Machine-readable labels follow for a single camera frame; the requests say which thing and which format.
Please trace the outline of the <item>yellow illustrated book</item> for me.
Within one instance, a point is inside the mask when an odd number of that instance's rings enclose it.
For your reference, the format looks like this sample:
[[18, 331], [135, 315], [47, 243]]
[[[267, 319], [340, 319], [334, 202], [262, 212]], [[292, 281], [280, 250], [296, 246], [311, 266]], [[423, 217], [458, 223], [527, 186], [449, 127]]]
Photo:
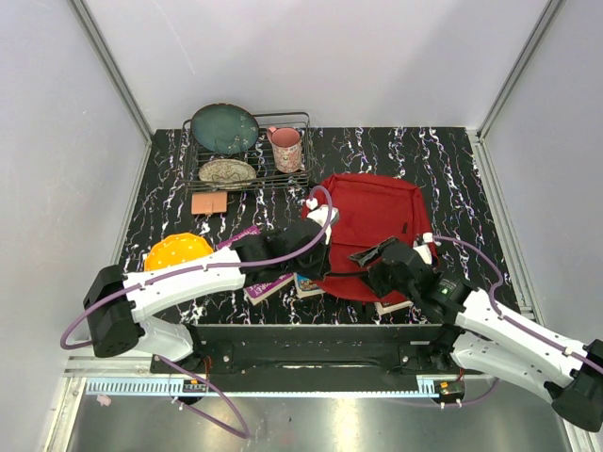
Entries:
[[401, 295], [397, 295], [393, 299], [381, 299], [375, 302], [375, 309], [378, 315], [392, 314], [412, 306], [413, 302]]

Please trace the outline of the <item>red student backpack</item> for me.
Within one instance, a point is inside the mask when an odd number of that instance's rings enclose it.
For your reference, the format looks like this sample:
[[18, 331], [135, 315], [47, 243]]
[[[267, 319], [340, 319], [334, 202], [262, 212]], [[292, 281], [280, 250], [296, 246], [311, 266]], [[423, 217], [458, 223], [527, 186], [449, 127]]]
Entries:
[[321, 185], [330, 193], [339, 220], [332, 229], [329, 262], [332, 274], [318, 287], [326, 294], [365, 303], [401, 303], [392, 292], [380, 299], [357, 275], [363, 269], [350, 259], [395, 237], [411, 246], [432, 232], [421, 190], [409, 182], [370, 173], [334, 174]]

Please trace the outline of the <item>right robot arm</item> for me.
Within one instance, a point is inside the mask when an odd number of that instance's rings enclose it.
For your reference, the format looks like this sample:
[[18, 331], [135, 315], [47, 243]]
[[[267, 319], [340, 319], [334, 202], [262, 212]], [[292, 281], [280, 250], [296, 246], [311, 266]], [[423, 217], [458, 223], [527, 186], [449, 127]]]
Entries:
[[429, 244], [389, 238], [350, 256], [378, 297], [399, 292], [431, 323], [439, 343], [433, 370], [459, 366], [505, 380], [541, 397], [562, 419], [590, 432], [602, 428], [602, 343], [565, 337], [498, 302], [463, 276], [435, 268]]

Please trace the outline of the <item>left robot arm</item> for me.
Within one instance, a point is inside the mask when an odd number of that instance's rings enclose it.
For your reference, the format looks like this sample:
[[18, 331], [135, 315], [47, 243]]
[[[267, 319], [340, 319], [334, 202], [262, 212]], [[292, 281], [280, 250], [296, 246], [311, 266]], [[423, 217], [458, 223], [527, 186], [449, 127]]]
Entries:
[[175, 263], [159, 269], [123, 274], [118, 266], [104, 267], [83, 301], [93, 353], [113, 358], [137, 349], [194, 372], [204, 351], [185, 326], [163, 321], [157, 313], [198, 297], [273, 283], [285, 274], [319, 279], [330, 241], [326, 220], [307, 217], [283, 230], [251, 227], [195, 259], [172, 250]]

